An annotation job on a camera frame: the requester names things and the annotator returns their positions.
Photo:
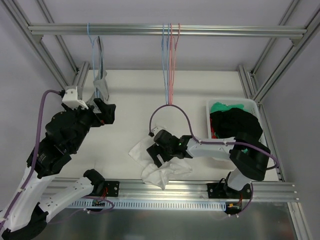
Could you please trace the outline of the grey tank top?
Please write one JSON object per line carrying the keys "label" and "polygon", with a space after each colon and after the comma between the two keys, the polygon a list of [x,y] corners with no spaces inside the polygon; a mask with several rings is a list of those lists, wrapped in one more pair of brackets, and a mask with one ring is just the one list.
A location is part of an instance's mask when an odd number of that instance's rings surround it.
{"label": "grey tank top", "polygon": [[94,93],[91,95],[89,100],[86,101],[87,105],[94,106],[95,111],[98,111],[98,107],[94,102],[94,99],[100,99],[103,103],[107,104],[110,98],[108,84],[107,84],[107,71],[105,69],[105,56],[104,56],[104,45],[100,36],[96,38],[98,47],[98,73],[94,73]]}

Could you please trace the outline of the white tank top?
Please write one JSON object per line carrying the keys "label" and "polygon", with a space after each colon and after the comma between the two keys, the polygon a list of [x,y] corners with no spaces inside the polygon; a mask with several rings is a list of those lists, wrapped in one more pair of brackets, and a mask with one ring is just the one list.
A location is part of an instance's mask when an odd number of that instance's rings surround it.
{"label": "white tank top", "polygon": [[185,177],[193,171],[183,159],[189,157],[186,145],[160,126],[151,129],[151,134],[140,140],[128,155],[143,167],[143,183],[163,190],[170,179]]}

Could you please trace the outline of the red tank top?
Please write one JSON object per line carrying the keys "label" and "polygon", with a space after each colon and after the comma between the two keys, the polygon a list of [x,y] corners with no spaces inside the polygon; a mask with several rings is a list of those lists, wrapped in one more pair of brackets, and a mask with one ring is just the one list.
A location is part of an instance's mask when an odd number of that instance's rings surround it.
{"label": "red tank top", "polygon": [[213,125],[212,125],[212,119],[210,120],[210,132],[211,132],[211,138],[212,139],[217,139],[218,137],[216,136],[216,132],[213,128]]}

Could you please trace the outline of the blue wire hanger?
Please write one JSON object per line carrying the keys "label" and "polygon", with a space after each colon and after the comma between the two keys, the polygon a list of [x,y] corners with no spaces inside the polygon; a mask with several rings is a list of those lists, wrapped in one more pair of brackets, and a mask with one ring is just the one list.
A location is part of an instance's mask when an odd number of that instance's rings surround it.
{"label": "blue wire hanger", "polygon": [[166,79],[167,79],[167,90],[168,90],[168,100],[169,100],[169,44],[170,44],[170,23],[167,25],[166,33],[166,56],[165,56],[165,70],[166,70]]}
{"label": "blue wire hanger", "polygon": [[164,82],[164,95],[165,95],[165,104],[169,103],[168,97],[168,85],[167,85],[167,75],[165,68],[165,25],[162,25],[162,34],[161,34],[161,65],[162,65],[162,75]]}
{"label": "blue wire hanger", "polygon": [[[89,41],[91,44],[92,54],[92,70],[93,70],[93,83],[98,84],[98,81],[103,77],[103,53],[102,53],[102,41],[100,36],[96,36],[93,38],[91,36],[91,25],[87,23],[87,36],[89,37]],[[95,57],[95,45],[98,48],[98,63],[96,64],[96,57]]]}

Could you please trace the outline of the black tank top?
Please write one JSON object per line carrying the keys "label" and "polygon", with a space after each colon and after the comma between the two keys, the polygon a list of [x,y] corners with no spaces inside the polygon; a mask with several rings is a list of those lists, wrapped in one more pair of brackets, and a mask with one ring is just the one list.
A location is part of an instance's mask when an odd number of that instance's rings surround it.
{"label": "black tank top", "polygon": [[239,133],[245,133],[259,140],[263,134],[256,116],[235,107],[226,111],[212,112],[210,124],[218,139],[236,137]]}

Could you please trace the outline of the green shirt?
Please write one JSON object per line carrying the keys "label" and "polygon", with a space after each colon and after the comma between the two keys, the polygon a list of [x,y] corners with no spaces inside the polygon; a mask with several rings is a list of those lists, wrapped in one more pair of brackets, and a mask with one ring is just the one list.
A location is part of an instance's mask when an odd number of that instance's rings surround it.
{"label": "green shirt", "polygon": [[209,113],[211,114],[214,112],[226,112],[231,110],[232,108],[241,109],[247,112],[243,104],[223,104],[221,102],[216,102],[210,107]]}

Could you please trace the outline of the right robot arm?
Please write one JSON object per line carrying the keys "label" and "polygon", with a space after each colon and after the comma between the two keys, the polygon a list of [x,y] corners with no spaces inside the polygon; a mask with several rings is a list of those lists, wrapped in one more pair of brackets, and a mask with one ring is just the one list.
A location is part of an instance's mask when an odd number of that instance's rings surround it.
{"label": "right robot arm", "polygon": [[217,186],[229,199],[240,198],[245,187],[252,181],[262,182],[269,170],[270,150],[244,132],[231,138],[199,140],[192,135],[178,138],[162,129],[153,136],[153,144],[146,151],[158,168],[173,158],[230,160],[235,170]]}

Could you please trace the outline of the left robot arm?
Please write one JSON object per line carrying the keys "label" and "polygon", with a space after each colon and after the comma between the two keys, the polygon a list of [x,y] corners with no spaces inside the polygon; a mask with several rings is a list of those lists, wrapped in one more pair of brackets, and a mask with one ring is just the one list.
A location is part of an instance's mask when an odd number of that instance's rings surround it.
{"label": "left robot arm", "polygon": [[99,112],[95,112],[92,105],[72,109],[63,104],[64,111],[55,114],[45,126],[45,138],[27,159],[16,195],[0,213],[2,240],[31,240],[74,201],[89,195],[103,195],[104,177],[95,169],[89,169],[65,190],[42,198],[47,186],[77,153],[90,128],[114,123],[115,104],[106,104],[99,98],[94,99],[94,104]]}

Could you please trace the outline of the black right arm base bracket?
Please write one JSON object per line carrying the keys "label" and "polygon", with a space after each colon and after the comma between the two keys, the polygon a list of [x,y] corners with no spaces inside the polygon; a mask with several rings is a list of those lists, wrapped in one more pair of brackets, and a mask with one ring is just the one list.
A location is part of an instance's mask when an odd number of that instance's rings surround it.
{"label": "black right arm base bracket", "polygon": [[222,178],[219,182],[210,182],[206,184],[207,196],[209,199],[245,199],[252,197],[252,188],[246,184],[240,191],[227,187],[226,179]]}

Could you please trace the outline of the black left arm base bracket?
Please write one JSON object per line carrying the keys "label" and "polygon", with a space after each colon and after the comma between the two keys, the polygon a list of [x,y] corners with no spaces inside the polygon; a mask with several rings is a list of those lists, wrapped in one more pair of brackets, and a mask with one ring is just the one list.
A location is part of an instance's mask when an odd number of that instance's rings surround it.
{"label": "black left arm base bracket", "polygon": [[89,169],[83,177],[88,178],[93,185],[93,190],[89,194],[90,197],[118,197],[120,182],[115,180],[106,180],[95,169]]}

